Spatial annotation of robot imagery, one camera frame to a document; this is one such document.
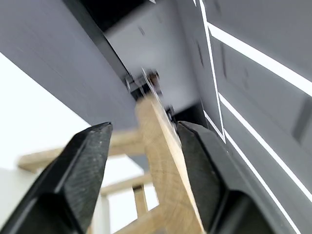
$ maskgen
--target wood grain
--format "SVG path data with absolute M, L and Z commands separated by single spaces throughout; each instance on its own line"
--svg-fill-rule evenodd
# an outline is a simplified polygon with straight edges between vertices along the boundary
M 133 187 L 133 192 L 136 200 L 137 217 L 140 218 L 148 212 L 143 185 Z
M 179 142 L 152 97 L 136 107 L 153 184 L 169 234 L 204 232 Z
M 18 166 L 21 169 L 35 173 L 39 168 L 45 168 L 63 151 L 64 147 L 42 151 L 29 155 L 23 155 Z M 144 153 L 144 145 L 139 131 L 113 133 L 110 142 L 108 156 L 126 154 L 128 156 Z
M 162 209 L 156 206 L 115 234 L 153 234 L 163 227 Z

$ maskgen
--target light wood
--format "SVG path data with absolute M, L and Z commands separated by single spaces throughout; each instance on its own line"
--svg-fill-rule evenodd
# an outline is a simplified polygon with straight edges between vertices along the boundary
M 48 151 L 42 151 L 24 155 L 19 159 L 18 166 L 21 169 L 35 173 L 39 168 L 45 168 L 63 151 L 64 147 Z M 128 156 L 141 155 L 144 153 L 139 131 L 113 133 L 110 142 L 108 156 L 126 154 Z
M 138 130 L 113 133 L 109 145 L 109 156 L 113 155 L 141 155 L 144 154 L 142 135 Z
M 56 148 L 52 150 L 42 151 L 29 155 L 24 155 L 19 159 L 18 166 L 21 169 L 35 173 L 39 168 L 45 168 L 52 162 L 60 153 L 63 148 Z
M 135 194 L 136 200 L 137 217 L 140 218 L 141 216 L 143 216 L 145 213 L 148 212 L 143 185 L 133 187 L 133 192 Z
M 129 180 L 125 180 L 116 184 L 108 185 L 101 188 L 101 195 L 106 196 L 108 194 L 113 194 L 121 190 L 130 189 L 132 187 L 137 187 L 142 184 L 148 184 L 152 182 L 152 176 L 150 173 L 146 173 L 142 176 L 138 176 Z
M 203 233 L 183 152 L 162 107 L 147 97 L 137 105 L 136 113 L 167 233 Z
M 162 209 L 156 206 L 115 234 L 153 234 L 163 227 Z

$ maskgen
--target white stripe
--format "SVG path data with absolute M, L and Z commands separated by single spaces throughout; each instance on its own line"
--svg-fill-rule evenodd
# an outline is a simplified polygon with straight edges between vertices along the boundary
M 204 20 L 204 25 L 205 25 L 204 28 L 205 28 L 205 33 L 206 33 L 206 39 L 207 39 L 207 45 L 208 45 L 208 51 L 209 51 L 209 57 L 210 57 L 210 64 L 211 64 L 211 70 L 212 70 L 213 78 L 214 78 L 214 89 L 215 89 L 215 95 L 216 95 L 216 102 L 218 104 L 218 110 L 219 110 L 220 121 L 221 121 L 221 129 L 222 129 L 222 133 L 223 133 L 222 139 L 225 139 L 224 128 L 223 128 L 223 119 L 222 119 L 221 107 L 220 107 L 220 99 L 219 99 L 219 96 L 218 96 L 218 87 L 216 85 L 216 78 L 215 78 L 214 58 L 213 58 L 212 49 L 211 49 L 209 30 L 206 27 L 206 22 L 207 22 L 206 9 L 205 9 L 205 5 L 204 5 L 202 0 L 199 0 L 199 3 L 200 3 L 200 9 L 201 9 L 201 13 L 202 13 L 203 20 Z
M 257 49 L 251 47 L 250 45 L 242 42 L 241 40 L 233 37 L 232 35 L 224 32 L 218 27 L 212 25 L 211 23 L 207 23 L 211 35 L 228 45 L 229 47 L 237 50 L 253 61 L 259 63 L 261 66 L 280 76 L 290 84 L 294 85 L 298 89 L 301 89 L 306 94 L 312 97 L 312 82 L 284 66 L 280 62 L 274 60 L 273 58 L 263 54 Z
M 299 187 L 303 194 L 312 202 L 312 194 L 299 178 L 292 172 L 286 163 L 277 155 L 270 145 L 259 135 L 259 133 L 244 119 L 244 117 L 219 93 L 221 102 L 229 109 L 229 111 L 244 125 L 244 127 L 253 135 L 253 137 L 268 151 L 272 158 L 280 165 L 286 174 Z
M 295 231 L 296 234 L 300 234 L 301 232 L 299 231 L 299 229 L 297 228 L 297 226 L 295 225 L 295 223 L 293 222 L 293 220 L 290 218 L 290 216 L 288 215 L 288 213 L 286 212 L 286 210 L 284 209 L 284 207 L 282 206 L 282 204 L 278 201 L 277 197 L 274 195 L 274 193 L 272 192 L 272 190 L 269 188 L 269 186 L 267 185 L 267 183 L 263 180 L 263 178 L 261 177 L 261 175 L 259 174 L 259 172 L 256 170 L 256 168 L 251 164 L 251 162 L 248 160 L 248 158 L 245 156 L 245 154 L 241 151 L 241 149 L 239 148 L 239 146 L 234 142 L 234 140 L 232 139 L 232 137 L 228 134 L 228 132 L 225 130 L 225 136 L 226 138 L 229 140 L 229 142 L 234 146 L 234 148 L 237 150 L 237 152 L 239 153 L 239 155 L 242 157 L 242 159 L 245 161 L 245 163 L 247 164 L 247 166 L 250 168 L 250 170 L 253 172 L 253 174 L 255 175 L 255 177 L 260 181 L 260 183 L 262 184 L 262 186 L 264 187 L 264 189 L 268 192 L 268 194 L 270 195 L 270 197 L 272 198 L 272 200 L 275 202 L 275 204 L 277 205 L 277 207 L 280 209 L 280 211 L 282 212 L 282 214 L 284 215 L 284 217 L 287 219 L 287 221 L 289 222 L 289 224 L 291 225 L 291 227 L 293 228 L 293 230 Z
M 221 137 L 221 139 L 225 142 L 225 138 L 222 135 L 222 133 L 219 131 L 219 129 L 217 128 L 217 126 L 215 125 L 215 123 L 211 120 L 211 118 L 209 117 L 209 115 L 206 113 L 206 111 L 204 110 L 204 114 L 206 119 L 210 122 L 210 124 L 213 126 L 214 130 L 216 131 L 216 133 L 218 133 L 218 135 Z

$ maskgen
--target white wall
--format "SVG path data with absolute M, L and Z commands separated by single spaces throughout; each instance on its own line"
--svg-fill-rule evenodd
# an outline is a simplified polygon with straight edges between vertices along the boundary
M 143 7 L 105 36 L 134 77 L 141 67 L 158 71 L 165 103 L 176 112 L 198 100 L 175 2 L 163 0 Z
M 18 158 L 24 154 L 65 145 L 75 133 L 89 127 L 89 124 L 1 53 L 0 67 L 1 227 L 37 177 L 18 169 Z M 103 186 L 143 173 L 126 155 L 108 159 Z M 157 205 L 157 198 L 153 187 L 149 187 L 147 191 L 151 209 Z M 97 202 L 94 234 L 117 231 L 137 218 L 131 190 L 109 196 L 108 203 L 110 209 L 105 198 Z

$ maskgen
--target gray surface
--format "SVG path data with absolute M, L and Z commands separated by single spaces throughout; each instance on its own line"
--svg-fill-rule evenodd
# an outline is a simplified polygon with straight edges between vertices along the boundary
M 0 51 L 90 124 L 136 126 L 134 99 L 61 0 L 1 1 Z
M 200 8 L 195 7 L 192 0 L 176 0 L 176 2 L 184 35 L 187 40 L 189 54 L 191 55 L 197 81 L 197 89 L 201 97 L 203 108 L 220 132 L 222 132 L 206 34 Z
M 199 100 L 178 11 L 174 0 L 146 3 L 105 36 L 134 78 L 142 67 L 158 71 L 161 101 L 178 113 Z
M 195 14 L 201 14 L 199 0 L 196 1 L 197 8 L 192 1 L 178 2 L 181 6 L 187 4 L 181 17 L 192 37 L 192 28 L 199 27 L 198 23 L 193 24 L 198 20 Z M 307 0 L 207 0 L 206 11 L 212 24 L 312 80 L 311 8 L 312 2 Z M 218 40 L 212 39 L 212 47 L 220 93 L 312 191 L 312 124 L 311 107 L 307 101 L 310 97 Z M 192 45 L 190 49 L 192 54 L 198 51 Z M 199 58 L 195 66 L 201 66 Z M 207 92 L 213 92 L 208 90 L 207 84 L 203 85 Z M 216 99 L 202 94 L 201 97 L 203 102 L 209 103 L 205 106 L 206 112 L 216 113 L 212 109 Z M 221 109 L 227 132 L 258 170 L 301 233 L 311 233 L 311 202 L 234 115 L 222 104 Z M 233 160 L 241 162 L 241 171 L 248 172 L 237 151 L 228 141 L 227 145 Z M 255 178 L 246 179 L 252 186 Z M 269 196 L 262 199 L 272 201 Z
M 222 56 L 220 42 L 216 39 L 212 42 L 220 93 L 311 191 L 311 153 L 292 136 L 293 126 L 297 123 L 307 95 L 226 45 L 224 59 L 228 75 L 225 78 L 222 63 L 219 62 Z M 309 233 L 312 228 L 308 218 L 312 215 L 310 201 L 234 115 L 225 106 L 221 107 L 225 129 L 258 170 L 299 230 Z M 236 150 L 233 150 L 233 155 L 240 158 Z
M 209 22 L 312 80 L 312 1 L 206 0 L 206 3 Z

